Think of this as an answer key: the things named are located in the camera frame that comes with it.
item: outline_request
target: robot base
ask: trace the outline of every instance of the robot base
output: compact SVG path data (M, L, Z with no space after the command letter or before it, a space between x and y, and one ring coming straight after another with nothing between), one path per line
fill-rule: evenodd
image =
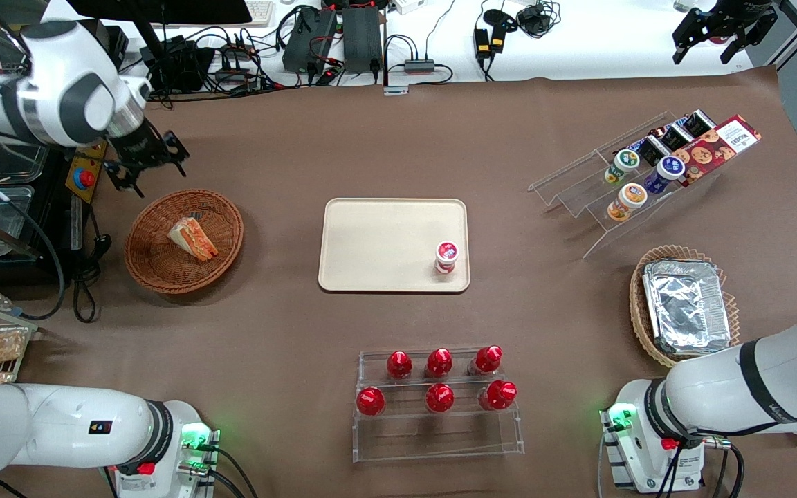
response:
M174 417L174 432L165 456L156 463L152 475L126 476L116 472L116 492L119 498L193 498L199 496L199 477L177 472L180 463L207 463L205 453L184 447L184 442L211 444L215 434L199 413L183 401L165 401Z
M620 423L625 431L608 432L607 444L616 444L623 466L638 492L658 492L676 450L664 450L662 438L651 428L645 412L645 391L648 380L634 380L624 385L617 394L616 403L607 412L601 412L607 432L608 426ZM692 450L682 450L678 457L678 470L672 491L693 491L700 486L703 469L703 445Z

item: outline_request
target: clear acrylic rack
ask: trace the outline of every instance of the clear acrylic rack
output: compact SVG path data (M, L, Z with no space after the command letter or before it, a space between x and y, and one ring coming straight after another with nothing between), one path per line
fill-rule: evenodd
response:
M712 172L690 184L689 187L672 182L662 193L649 195L648 204L633 211L626 221L615 221L607 215L607 207L614 202L621 187L626 183L643 182L652 171L651 166L643 163L636 170L627 173L622 182L608 183L604 179L604 172L613 162L614 152L644 138L651 129L675 120L677 117L673 113L665 111L660 116L655 116L622 136L617 136L607 144L601 145L556 173L545 176L544 179L528 186L528 192L537 192L547 207L554 207L560 203L567 208L573 218L594 219L598 227L603 230L598 240L595 240L595 243L589 247L589 251L583 255L584 258L644 225L669 202L681 198L681 196L690 196L691 192L705 192L715 182L715 179L721 176L720 170Z
M358 356L356 393L370 385L379 388L386 409L379 416L363 416L354 410L354 463L524 453L518 404L500 411L485 411L478 405L482 388L495 379L506 379L502 367L490 376L468 375L467 366L477 348L452 348L453 367L448 375L426 378L423 369L431 350L405 352L414 372L411 378L401 380L386 373L392 351ZM455 393L455 404L446 413L433 414L426 409L426 390L435 382L450 385Z

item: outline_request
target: wicker basket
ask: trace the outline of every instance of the wicker basket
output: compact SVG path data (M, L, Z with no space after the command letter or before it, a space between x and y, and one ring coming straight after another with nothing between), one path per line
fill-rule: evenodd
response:
M687 261L708 261L712 259L706 258L701 252L696 249L682 246L660 246L651 249L639 261L639 265L635 267L632 272L632 280L629 283L629 310L632 314L632 330L638 336L641 346L645 351L651 355L652 358L660 362L660 365L665 367L672 367L680 360L690 358L690 356L678 356L678 354L666 354L658 349L654 344L654 331L651 326L651 314L648 311L648 302L645 298L645 286L641 281L641 273L645 265L651 261L658 259L687 259ZM721 268L718 268L718 280L724 285L725 274ZM734 296L722 291L724 298L724 308L728 315L728 326L731 329L731 346L740 343L740 310L737 309L737 303L734 302Z
M199 261L183 251L168 231L192 216L217 247L218 255ZM148 205L125 241L125 264L137 283L162 294L197 291L223 275L238 256L244 223L238 208L209 190L180 190Z

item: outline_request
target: red bottle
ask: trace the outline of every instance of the red bottle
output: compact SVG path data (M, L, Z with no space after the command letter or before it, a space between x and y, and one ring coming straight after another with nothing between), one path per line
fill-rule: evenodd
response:
M451 371L453 361L451 360L451 352L443 347L434 350L430 353L430 357L426 360L426 376L445 376Z
M426 391L426 407L433 413L444 413L453 406L453 390L444 384L433 384Z
M503 350L499 346L483 347L475 353L475 358L469 362L469 375L488 375L493 374L500 367L500 358L503 357Z
M411 357L404 351L390 354L386 360L386 372L392 378L409 378L411 376Z
M505 380L496 380L478 393L478 404L486 410L507 409L515 400L515 384Z
M383 393L376 387L366 387L358 392L355 406L361 415L378 416L386 409L386 400L383 398Z

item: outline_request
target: foil container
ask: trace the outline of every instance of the foil container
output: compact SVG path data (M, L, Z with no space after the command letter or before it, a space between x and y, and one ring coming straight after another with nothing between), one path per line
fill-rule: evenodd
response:
M659 259L645 265L641 278L658 349L674 356L705 356L730 346L714 264Z

